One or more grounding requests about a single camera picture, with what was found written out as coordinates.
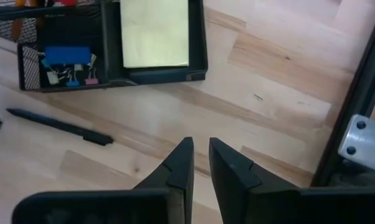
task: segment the binder clip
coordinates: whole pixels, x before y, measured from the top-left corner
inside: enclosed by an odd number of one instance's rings
[[[70,78],[71,77],[71,74],[70,74],[71,71],[72,71],[71,68],[66,68],[62,72],[56,70],[57,78],[59,79],[59,81],[64,79],[64,78]]]
[[[46,62],[46,59],[42,59],[40,62],[41,62],[41,64],[42,64],[45,68],[50,68],[50,69],[52,69],[52,68],[50,67],[50,65]]]
[[[83,67],[81,64],[75,64],[74,65],[74,70],[75,71],[83,71]]]
[[[96,68],[90,67],[89,68],[89,75],[88,78],[85,80],[86,85],[97,85],[99,84],[99,80],[96,78]]]
[[[48,76],[48,80],[51,85],[59,84],[59,78],[56,71],[46,72],[46,75]]]
[[[94,54],[90,54],[90,62],[87,63],[87,65],[88,65],[89,67],[93,67],[93,64],[95,63],[95,61],[96,61],[96,55],[94,55]]]
[[[70,79],[69,79],[69,81],[66,83],[66,85],[67,85],[68,87],[80,86],[80,82],[78,82],[77,77],[75,76],[76,72],[77,72],[77,71],[74,71],[74,75],[70,75],[71,70],[69,71]]]

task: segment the desk organizer tray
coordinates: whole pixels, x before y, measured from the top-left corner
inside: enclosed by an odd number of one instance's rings
[[[13,20],[23,18],[21,34],[17,39],[17,54],[19,86],[25,91],[72,91],[204,80],[208,62],[203,3],[202,0],[187,1],[187,67],[125,68],[122,57],[120,3],[109,0],[83,0],[77,1],[76,6],[45,7],[45,10],[36,7],[11,7],[14,5],[13,2],[4,1],[5,6],[0,6],[0,37],[13,40]],[[39,27],[37,21],[41,19],[44,20],[44,25]],[[45,66],[42,60],[46,57],[44,52],[48,47],[88,47],[91,54],[96,57],[94,67],[97,83],[90,80],[86,82],[86,79],[92,78],[92,69],[87,64],[79,64],[77,71],[73,70],[77,67],[72,64]],[[57,84],[53,84],[56,80],[54,82],[51,79],[51,72],[66,75],[69,73],[66,76],[68,81],[62,78]]]

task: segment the metal bracket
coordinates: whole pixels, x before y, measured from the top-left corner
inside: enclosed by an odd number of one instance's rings
[[[375,170],[375,121],[361,115],[352,116],[338,154]]]

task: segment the bolt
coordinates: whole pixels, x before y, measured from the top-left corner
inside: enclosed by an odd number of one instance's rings
[[[347,148],[347,153],[348,153],[349,155],[353,155],[353,154],[355,154],[355,153],[356,153],[356,149],[355,149],[355,147],[353,147],[353,146],[348,147],[348,148]]]
[[[356,127],[358,127],[359,129],[364,129],[366,128],[366,123],[364,121],[360,121],[356,123]]]

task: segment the blue binder clip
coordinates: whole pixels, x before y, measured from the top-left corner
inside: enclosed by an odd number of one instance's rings
[[[75,76],[77,71],[74,71],[74,75],[70,75],[69,81],[66,83],[68,87],[73,87],[73,86],[80,86],[80,82],[78,82],[77,77]]]

